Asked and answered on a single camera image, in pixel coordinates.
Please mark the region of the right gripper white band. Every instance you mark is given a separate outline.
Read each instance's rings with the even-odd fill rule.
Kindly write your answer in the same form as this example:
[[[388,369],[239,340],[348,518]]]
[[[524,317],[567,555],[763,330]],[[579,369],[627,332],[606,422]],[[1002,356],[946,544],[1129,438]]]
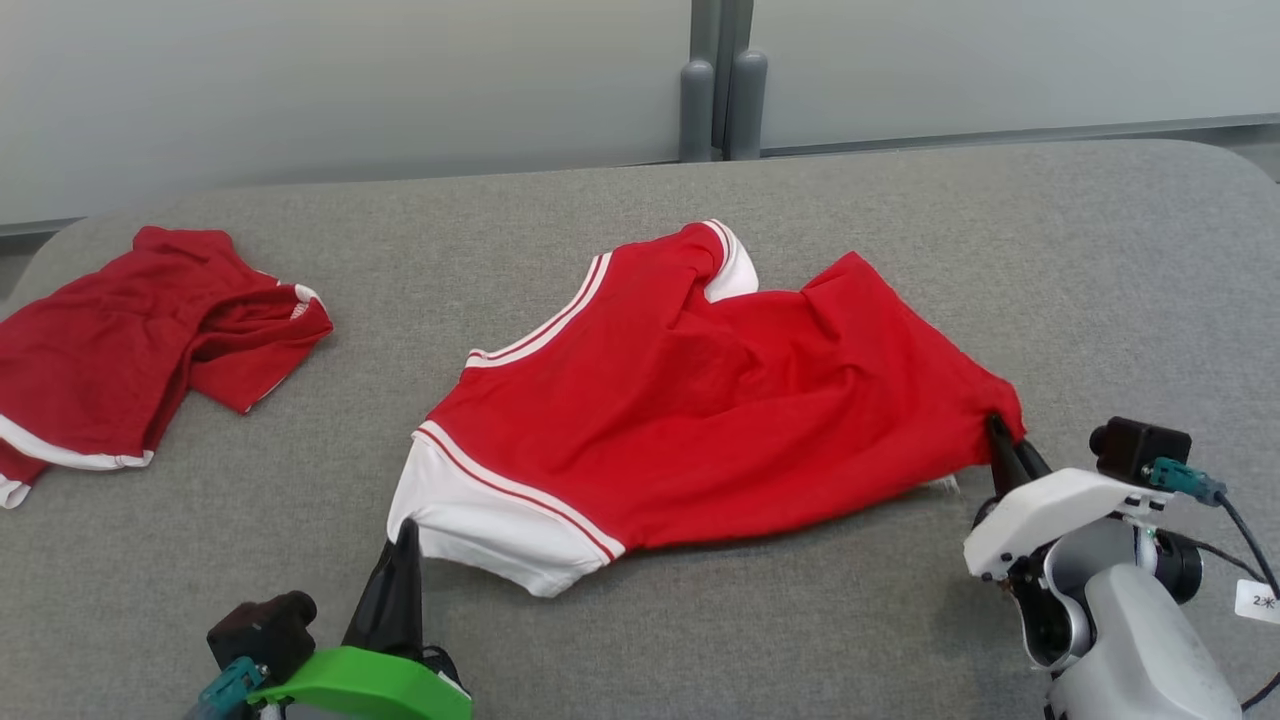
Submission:
[[[1148,519],[1167,496],[1096,471],[1053,471],[1029,439],[1015,443],[1000,414],[986,418],[986,433],[998,500],[964,541],[966,569],[1014,597],[1030,661],[1062,671],[1094,643],[1088,582],[1114,566],[1156,574]]]

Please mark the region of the grey cylindrical post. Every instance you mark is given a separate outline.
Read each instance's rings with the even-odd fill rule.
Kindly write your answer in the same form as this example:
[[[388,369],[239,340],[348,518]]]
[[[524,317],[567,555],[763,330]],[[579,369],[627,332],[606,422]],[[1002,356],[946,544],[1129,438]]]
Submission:
[[[762,127],[768,58],[748,49],[732,61],[724,114],[723,155],[728,161],[762,156]]]
[[[680,72],[678,163],[712,159],[716,69],[703,59],[687,61]]]

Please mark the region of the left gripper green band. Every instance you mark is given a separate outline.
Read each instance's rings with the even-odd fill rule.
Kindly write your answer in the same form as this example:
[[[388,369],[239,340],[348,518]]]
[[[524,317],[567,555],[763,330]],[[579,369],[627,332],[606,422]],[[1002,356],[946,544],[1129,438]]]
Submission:
[[[316,652],[287,682],[250,693],[248,705],[303,705],[358,720],[472,720],[472,697],[451,656],[424,648],[420,562],[419,527],[408,518],[397,542],[384,543],[355,606],[343,634],[351,647]],[[387,653],[396,646],[385,624],[394,580],[402,657]]]

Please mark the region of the grey vertical wall mullion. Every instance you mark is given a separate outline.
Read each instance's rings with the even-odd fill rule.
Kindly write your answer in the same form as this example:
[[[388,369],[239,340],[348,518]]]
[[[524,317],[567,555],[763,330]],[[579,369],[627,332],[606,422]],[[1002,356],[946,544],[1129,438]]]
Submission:
[[[750,42],[754,6],[755,0],[691,0],[687,61],[703,59],[716,69],[712,161],[724,159],[722,147],[731,65]]]

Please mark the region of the grey fabric sofa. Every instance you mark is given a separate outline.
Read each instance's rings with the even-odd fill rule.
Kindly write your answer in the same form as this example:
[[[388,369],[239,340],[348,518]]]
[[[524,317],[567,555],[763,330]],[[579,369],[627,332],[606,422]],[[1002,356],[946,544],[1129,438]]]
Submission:
[[[1280,184],[1137,140],[223,190],[100,214],[37,251],[5,316],[143,225],[227,231],[334,333],[238,416],[189,395],[142,471],[56,469],[0,510],[0,720],[178,720],[207,629],[288,591],[338,642],[410,436],[474,347],[567,304],[594,254],[701,218],[764,288],[867,258],[1011,380],[1039,451],[1091,468],[1114,415],[1175,427],[1280,569]],[[425,632],[476,719],[1020,720],[1044,678],[961,544],[988,473],[753,544],[636,553],[541,601],[424,566]]]

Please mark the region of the red shorts white trim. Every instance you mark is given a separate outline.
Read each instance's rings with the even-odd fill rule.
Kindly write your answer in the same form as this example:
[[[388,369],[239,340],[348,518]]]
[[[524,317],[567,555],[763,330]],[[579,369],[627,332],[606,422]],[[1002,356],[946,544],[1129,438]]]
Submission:
[[[251,266],[228,233],[142,228],[0,320],[0,509],[52,466],[146,468],[191,391],[246,414],[333,328],[311,288]]]

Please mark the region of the red basketball jersey white sleeves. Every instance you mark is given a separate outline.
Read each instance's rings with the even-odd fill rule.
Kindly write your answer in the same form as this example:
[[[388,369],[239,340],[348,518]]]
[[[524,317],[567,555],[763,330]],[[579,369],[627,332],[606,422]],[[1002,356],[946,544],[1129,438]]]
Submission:
[[[550,598],[635,551],[845,518],[991,460],[1014,386],[856,252],[763,290],[708,219],[591,259],[526,336],[474,348],[413,430],[385,524]]]

